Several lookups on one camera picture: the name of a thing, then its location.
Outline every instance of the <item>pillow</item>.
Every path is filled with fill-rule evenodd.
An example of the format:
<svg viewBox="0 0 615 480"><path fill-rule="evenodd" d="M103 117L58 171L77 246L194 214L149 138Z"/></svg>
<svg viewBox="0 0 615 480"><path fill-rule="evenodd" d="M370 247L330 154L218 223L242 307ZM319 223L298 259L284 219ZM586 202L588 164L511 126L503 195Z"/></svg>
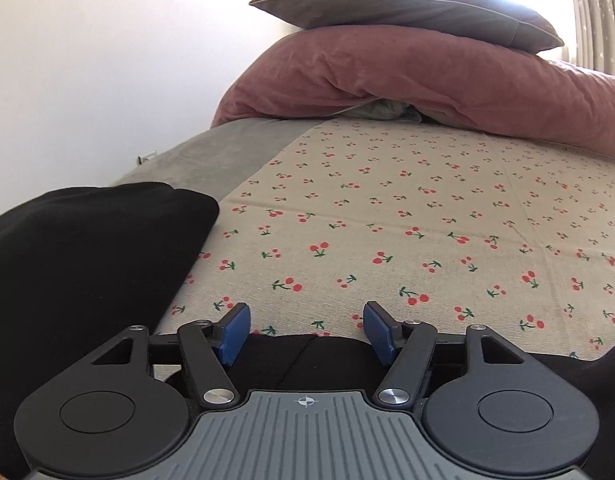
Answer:
<svg viewBox="0 0 615 480"><path fill-rule="evenodd" d="M615 156L615 77L435 30L339 25L296 32L236 80L213 126L339 114L376 98L443 124Z"/></svg>
<svg viewBox="0 0 615 480"><path fill-rule="evenodd" d="M252 0L250 5L301 28L429 28L531 54L564 45L543 16L507 0Z"/></svg>

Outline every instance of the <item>pink velvet blanket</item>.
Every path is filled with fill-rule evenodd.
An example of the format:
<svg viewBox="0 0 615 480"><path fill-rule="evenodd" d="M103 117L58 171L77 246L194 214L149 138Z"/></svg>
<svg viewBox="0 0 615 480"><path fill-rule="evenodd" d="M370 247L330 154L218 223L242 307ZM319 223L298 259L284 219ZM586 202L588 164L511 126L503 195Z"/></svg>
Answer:
<svg viewBox="0 0 615 480"><path fill-rule="evenodd" d="M412 104L450 126L615 156L615 77L394 25L286 36L225 93L212 126L249 117L329 116L377 98Z"/></svg>

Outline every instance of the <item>wall outlet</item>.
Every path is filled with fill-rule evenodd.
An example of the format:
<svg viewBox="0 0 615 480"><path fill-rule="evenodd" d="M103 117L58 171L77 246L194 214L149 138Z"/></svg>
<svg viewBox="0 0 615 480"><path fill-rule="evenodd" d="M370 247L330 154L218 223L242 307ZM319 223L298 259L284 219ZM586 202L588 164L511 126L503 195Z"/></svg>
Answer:
<svg viewBox="0 0 615 480"><path fill-rule="evenodd" d="M145 164L148 160L152 160L153 158L155 158L155 156L156 156L156 150L152 150L149 153L145 153L145 155L139 155L137 162L140 166L141 164Z"/></svg>

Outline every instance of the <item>silver bolt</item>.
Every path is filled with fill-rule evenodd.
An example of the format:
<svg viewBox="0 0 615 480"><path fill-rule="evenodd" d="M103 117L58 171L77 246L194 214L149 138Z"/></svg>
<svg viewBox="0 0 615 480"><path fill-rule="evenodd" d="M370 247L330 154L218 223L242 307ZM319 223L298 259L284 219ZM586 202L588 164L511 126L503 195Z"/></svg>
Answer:
<svg viewBox="0 0 615 480"><path fill-rule="evenodd" d="M203 399L210 404L227 404L234 400L234 392L226 388L214 388L205 392Z"/></svg>
<svg viewBox="0 0 615 480"><path fill-rule="evenodd" d="M379 400L386 404L404 404L410 400L410 394L399 388L388 388L379 393Z"/></svg>

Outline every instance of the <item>gray mattress cover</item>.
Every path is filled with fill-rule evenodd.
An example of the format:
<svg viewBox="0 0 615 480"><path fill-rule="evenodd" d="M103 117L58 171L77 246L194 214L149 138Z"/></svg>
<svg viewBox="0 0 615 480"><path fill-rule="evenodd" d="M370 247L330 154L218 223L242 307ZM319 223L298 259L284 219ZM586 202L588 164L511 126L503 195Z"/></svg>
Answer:
<svg viewBox="0 0 615 480"><path fill-rule="evenodd" d="M254 118L222 124L161 153L113 185L165 182L220 201L290 142L322 122Z"/></svg>

